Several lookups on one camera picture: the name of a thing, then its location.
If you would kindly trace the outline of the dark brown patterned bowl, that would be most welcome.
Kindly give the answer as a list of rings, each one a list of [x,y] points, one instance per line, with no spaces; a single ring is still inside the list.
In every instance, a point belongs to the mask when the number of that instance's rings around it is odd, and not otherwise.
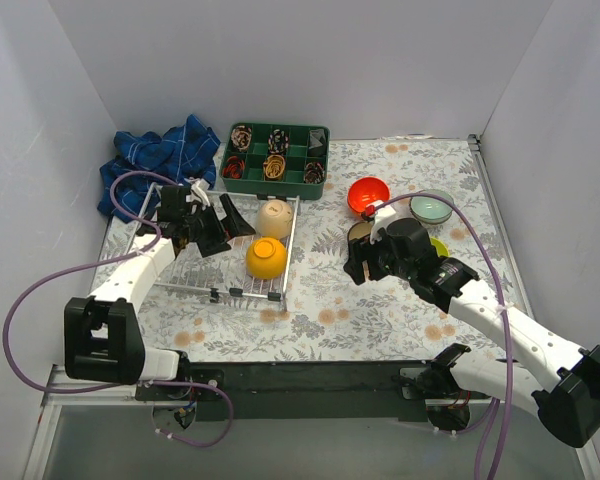
[[[354,224],[347,233],[347,241],[351,242],[365,238],[371,233],[372,224],[368,222],[359,222]]]

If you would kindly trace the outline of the lime green bowl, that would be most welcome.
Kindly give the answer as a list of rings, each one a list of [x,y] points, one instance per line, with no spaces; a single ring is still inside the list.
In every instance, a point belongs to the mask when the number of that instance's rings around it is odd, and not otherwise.
[[[450,256],[448,247],[439,239],[437,239],[435,237],[431,237],[430,243],[434,247],[436,254],[439,257],[449,257]]]

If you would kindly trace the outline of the cream beige bowl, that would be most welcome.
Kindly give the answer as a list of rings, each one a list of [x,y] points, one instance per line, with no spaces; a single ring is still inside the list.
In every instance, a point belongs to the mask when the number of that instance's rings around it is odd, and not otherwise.
[[[265,202],[256,216],[256,231],[263,237],[282,240],[291,233],[293,209],[283,200],[273,199]]]

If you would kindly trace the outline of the yellow bowl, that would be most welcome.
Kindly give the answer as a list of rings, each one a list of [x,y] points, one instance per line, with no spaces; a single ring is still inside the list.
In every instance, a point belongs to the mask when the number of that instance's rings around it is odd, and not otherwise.
[[[246,270],[254,278],[271,280],[286,267],[287,250],[277,239],[262,237],[252,242],[246,253]]]

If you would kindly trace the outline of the pale green white bowl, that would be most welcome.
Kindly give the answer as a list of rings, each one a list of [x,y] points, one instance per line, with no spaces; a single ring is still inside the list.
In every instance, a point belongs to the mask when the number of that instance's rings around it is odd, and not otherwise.
[[[444,201],[426,196],[415,196],[410,200],[410,211],[420,222],[439,225],[450,219],[453,209]]]

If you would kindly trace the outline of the orange bowl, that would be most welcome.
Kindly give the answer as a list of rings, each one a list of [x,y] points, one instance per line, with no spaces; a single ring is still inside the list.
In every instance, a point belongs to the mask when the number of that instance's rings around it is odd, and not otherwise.
[[[356,180],[347,193],[349,209],[360,216],[366,207],[375,201],[385,202],[390,198],[389,186],[380,178],[367,176]]]

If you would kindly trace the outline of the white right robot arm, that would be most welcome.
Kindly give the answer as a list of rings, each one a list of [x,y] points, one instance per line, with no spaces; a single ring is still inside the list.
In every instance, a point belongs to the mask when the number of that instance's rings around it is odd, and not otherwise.
[[[460,344],[446,348],[414,385],[455,397],[463,390],[511,395],[562,443],[583,447],[600,428],[600,345],[586,349],[566,340],[514,306],[462,261],[438,255],[424,227],[400,218],[348,241],[345,272],[355,284],[393,276],[423,301],[512,348],[513,365],[480,361]]]

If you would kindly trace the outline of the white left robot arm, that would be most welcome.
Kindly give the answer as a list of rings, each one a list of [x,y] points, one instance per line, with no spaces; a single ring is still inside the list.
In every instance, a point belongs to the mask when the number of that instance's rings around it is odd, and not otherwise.
[[[72,379],[131,385],[158,381],[173,400],[193,386],[175,350],[148,348],[137,314],[147,294],[178,255],[194,243],[207,258],[231,249],[236,237],[255,229],[230,196],[219,196],[224,216],[210,200],[184,186],[165,186],[152,217],[136,230],[130,257],[86,298],[73,298],[64,310],[65,370]]]

